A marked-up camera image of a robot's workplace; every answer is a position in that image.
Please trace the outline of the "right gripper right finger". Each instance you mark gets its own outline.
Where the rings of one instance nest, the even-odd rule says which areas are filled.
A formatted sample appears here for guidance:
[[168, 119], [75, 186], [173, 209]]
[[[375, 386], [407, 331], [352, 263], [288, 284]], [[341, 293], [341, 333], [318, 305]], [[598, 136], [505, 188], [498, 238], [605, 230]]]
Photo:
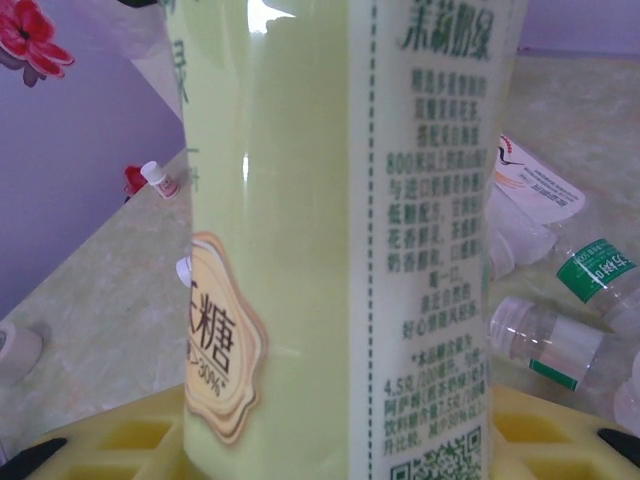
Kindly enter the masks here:
[[492, 388], [492, 479], [637, 479], [623, 427], [517, 390]]

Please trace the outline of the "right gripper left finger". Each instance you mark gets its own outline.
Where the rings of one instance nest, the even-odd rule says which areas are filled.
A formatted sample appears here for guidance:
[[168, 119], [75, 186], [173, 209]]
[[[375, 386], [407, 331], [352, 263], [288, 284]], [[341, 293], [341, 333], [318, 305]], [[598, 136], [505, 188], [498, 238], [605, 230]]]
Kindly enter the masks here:
[[3, 479], [198, 479], [183, 447], [176, 386], [43, 434], [1, 467]]

